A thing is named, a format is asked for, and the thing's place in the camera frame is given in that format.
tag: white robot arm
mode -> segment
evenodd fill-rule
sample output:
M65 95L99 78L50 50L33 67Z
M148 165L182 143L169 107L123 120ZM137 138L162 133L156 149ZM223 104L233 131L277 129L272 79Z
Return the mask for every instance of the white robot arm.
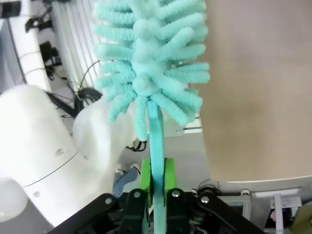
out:
M75 144L40 89L19 86L0 96L0 170L53 226L112 193L117 161L135 134L133 109L110 124L109 106L101 98L79 114Z

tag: person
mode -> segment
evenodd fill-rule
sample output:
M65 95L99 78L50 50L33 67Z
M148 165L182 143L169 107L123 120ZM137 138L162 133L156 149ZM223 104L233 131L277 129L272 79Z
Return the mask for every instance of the person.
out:
M141 175L141 167L137 162L130 165L125 170L123 165L118 165L114 178L113 195L118 198L122 195L123 188L126 184L139 180Z

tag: wooden board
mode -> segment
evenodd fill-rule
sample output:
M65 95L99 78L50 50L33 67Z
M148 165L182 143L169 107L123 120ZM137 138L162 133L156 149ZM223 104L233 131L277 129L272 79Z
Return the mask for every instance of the wooden board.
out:
M200 85L211 176L312 175L312 1L208 0Z

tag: blue jeans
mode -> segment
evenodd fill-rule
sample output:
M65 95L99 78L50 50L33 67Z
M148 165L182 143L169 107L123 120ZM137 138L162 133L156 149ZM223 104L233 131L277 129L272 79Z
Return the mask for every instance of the blue jeans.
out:
M136 168L130 168L124 175L115 173L113 195L120 197L122 195L123 187L130 182L133 182L138 177L138 171Z

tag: gray floor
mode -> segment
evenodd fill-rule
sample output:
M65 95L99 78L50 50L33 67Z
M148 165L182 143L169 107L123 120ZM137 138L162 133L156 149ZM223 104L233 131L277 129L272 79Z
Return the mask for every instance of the gray floor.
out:
M197 187L209 178L202 133L165 138L165 155L175 159L176 178L181 188ZM149 147L141 153L125 149L121 162L130 165L146 157L149 157ZM43 234L50 228L31 202L20 216L0 223L1 234Z

